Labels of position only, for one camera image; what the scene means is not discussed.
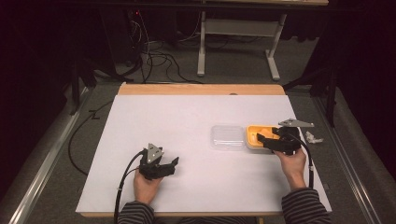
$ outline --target striped sleeve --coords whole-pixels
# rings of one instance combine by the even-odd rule
[[[119,224],[151,224],[154,209],[145,203],[130,202],[123,206],[119,214]]]
[[[332,223],[314,189],[298,189],[282,198],[283,216],[288,224]]]

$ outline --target person's left hand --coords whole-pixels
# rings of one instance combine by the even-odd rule
[[[157,194],[163,179],[147,180],[137,168],[134,171],[134,199],[141,203],[150,204]]]

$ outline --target clear plastic container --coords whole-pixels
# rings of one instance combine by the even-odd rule
[[[215,125],[211,130],[214,149],[236,151],[245,147],[244,129],[237,125]]]

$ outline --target person's right hand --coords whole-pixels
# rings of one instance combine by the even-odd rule
[[[304,168],[306,156],[303,150],[300,148],[296,150],[294,155],[288,156],[283,152],[274,151],[274,153],[280,158],[283,173],[288,179],[290,190],[306,188],[304,181]]]

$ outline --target metal rail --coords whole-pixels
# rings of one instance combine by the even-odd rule
[[[367,223],[369,224],[382,223],[381,220],[379,219],[378,214],[375,211],[375,208],[373,207],[373,204],[370,200],[370,196],[367,193],[366,188],[359,179],[359,176],[356,173],[355,168],[353,167],[352,162],[350,161],[347,152],[341,143],[340,138],[338,137],[336,130],[330,125],[330,123],[326,119],[325,107],[323,103],[320,101],[318,97],[314,97],[313,101],[318,111],[320,111],[319,114],[323,119],[327,129],[329,130],[332,141],[335,143],[336,155],[339,161],[341,162],[341,167],[343,168],[344,173],[346,174],[346,179],[348,180],[349,185],[352,188],[353,193],[355,194],[356,200],[358,201],[359,206],[361,207],[361,211],[363,212],[364,217],[367,220]]]
[[[84,88],[81,94],[82,103],[80,105],[80,108],[82,108],[82,106],[86,103],[89,95],[88,93],[88,88]],[[64,132],[61,134],[58,141],[56,141],[49,150],[49,154],[41,164],[40,169],[35,175],[35,179],[32,181],[32,184],[23,196],[20,205],[18,206],[17,210],[9,221],[9,224],[23,224],[27,222],[27,219],[29,218],[30,214],[33,211],[33,208],[35,207],[35,203],[37,202],[41,192],[43,191],[48,180],[50,179],[50,175],[55,168],[56,162],[59,160],[62,154],[64,142],[72,131],[78,119],[78,116],[79,110],[75,113],[74,116],[70,118],[66,127],[64,128]]]

